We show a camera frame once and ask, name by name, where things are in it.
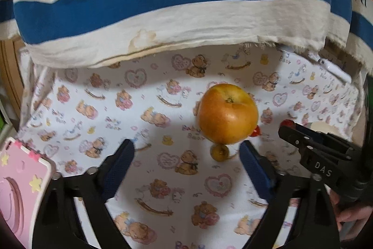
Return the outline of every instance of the bed sheet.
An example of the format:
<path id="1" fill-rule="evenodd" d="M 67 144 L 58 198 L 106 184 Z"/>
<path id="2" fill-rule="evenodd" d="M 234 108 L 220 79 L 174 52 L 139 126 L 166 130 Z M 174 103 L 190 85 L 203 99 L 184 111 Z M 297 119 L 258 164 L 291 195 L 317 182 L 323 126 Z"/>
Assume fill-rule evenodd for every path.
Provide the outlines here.
<path id="1" fill-rule="evenodd" d="M 107 207 L 132 248 L 241 248 L 266 209 L 237 156 L 215 162 L 196 124 L 204 92 L 236 84 L 259 109 L 262 134 L 250 138 L 278 170 L 307 176 L 297 149 L 278 137 L 284 119 L 323 120 L 349 138 L 361 107 L 356 86 L 305 58 L 275 48 L 206 46 L 99 69 L 39 73 L 18 137 L 55 162 L 63 176 L 99 166 L 126 138 L 136 154 Z M 231 145 L 236 153 L 238 144 Z M 99 247 L 76 200 L 90 244 Z M 275 247 L 284 243 L 288 215 Z"/>

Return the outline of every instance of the yellow-orange apple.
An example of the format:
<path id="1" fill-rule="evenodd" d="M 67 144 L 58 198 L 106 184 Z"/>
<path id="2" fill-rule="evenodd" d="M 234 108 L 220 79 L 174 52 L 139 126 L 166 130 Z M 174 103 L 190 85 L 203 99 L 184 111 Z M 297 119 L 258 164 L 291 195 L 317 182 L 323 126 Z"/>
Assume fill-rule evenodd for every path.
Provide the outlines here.
<path id="1" fill-rule="evenodd" d="M 203 135 L 216 144 L 230 145 L 247 138 L 258 123 L 258 108 L 240 87 L 219 84 L 203 95 L 198 124 Z"/>

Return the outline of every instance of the pink phone case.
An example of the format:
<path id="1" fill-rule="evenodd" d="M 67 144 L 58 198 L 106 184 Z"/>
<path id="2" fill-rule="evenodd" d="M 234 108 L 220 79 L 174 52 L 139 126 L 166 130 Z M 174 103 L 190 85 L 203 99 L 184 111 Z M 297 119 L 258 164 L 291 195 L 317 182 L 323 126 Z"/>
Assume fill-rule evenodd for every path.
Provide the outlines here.
<path id="1" fill-rule="evenodd" d="M 51 164 L 9 137 L 0 151 L 0 213 L 26 249 L 52 175 Z"/>

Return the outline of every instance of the white cable clip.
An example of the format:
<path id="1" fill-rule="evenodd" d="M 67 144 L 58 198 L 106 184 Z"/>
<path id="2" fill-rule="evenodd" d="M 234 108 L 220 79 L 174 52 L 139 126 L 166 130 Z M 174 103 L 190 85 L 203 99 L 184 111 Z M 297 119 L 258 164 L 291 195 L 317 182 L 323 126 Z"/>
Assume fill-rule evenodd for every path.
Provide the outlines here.
<path id="1" fill-rule="evenodd" d="M 318 60 L 318 63 L 320 66 L 328 70 L 330 73 L 334 74 L 335 76 L 339 77 L 342 79 L 344 82 L 351 84 L 351 76 L 344 72 L 341 68 L 339 68 L 336 64 L 333 64 L 331 61 L 325 59 L 325 58 L 320 58 Z"/>

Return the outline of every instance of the green object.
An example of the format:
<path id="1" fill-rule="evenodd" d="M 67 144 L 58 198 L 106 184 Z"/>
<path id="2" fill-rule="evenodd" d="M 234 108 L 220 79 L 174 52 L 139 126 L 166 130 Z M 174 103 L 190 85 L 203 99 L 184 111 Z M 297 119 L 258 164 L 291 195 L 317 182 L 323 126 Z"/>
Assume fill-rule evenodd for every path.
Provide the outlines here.
<path id="1" fill-rule="evenodd" d="M 364 144 L 361 149 L 361 161 L 370 172 L 373 171 L 373 77 L 367 75 L 365 83 L 366 129 Z"/>
<path id="2" fill-rule="evenodd" d="M 0 131 L 3 129 L 4 125 L 5 125 L 4 119 L 2 115 L 0 115 Z"/>

